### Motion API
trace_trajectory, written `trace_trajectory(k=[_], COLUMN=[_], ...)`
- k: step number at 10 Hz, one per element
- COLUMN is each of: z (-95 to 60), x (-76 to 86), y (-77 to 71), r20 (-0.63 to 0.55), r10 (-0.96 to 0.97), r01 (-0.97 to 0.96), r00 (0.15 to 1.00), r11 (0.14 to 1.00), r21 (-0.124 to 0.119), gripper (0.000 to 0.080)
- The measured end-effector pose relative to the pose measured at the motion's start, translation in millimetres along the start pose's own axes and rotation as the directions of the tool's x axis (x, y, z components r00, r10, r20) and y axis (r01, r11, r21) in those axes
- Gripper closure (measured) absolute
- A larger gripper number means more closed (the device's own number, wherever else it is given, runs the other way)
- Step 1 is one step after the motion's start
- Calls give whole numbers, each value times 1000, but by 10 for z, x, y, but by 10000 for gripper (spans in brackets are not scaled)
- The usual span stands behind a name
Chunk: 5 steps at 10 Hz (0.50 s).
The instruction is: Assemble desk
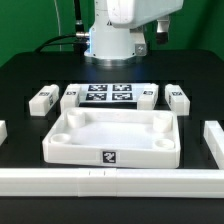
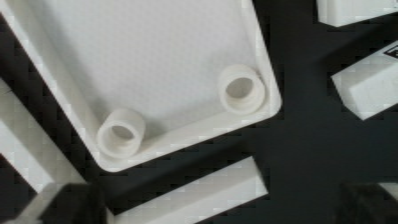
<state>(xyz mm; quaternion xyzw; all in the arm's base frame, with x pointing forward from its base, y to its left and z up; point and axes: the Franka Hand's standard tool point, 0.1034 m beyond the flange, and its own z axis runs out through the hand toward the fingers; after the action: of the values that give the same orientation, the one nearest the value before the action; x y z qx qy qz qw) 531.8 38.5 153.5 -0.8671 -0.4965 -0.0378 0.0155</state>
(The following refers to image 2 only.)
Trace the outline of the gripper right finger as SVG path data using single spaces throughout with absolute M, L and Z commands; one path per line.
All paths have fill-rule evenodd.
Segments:
M 398 224 L 398 199 L 379 183 L 340 186 L 340 224 Z

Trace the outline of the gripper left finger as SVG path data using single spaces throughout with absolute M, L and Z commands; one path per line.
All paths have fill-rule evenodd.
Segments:
M 107 224 L 107 206 L 98 187 L 86 183 L 52 183 L 11 224 Z

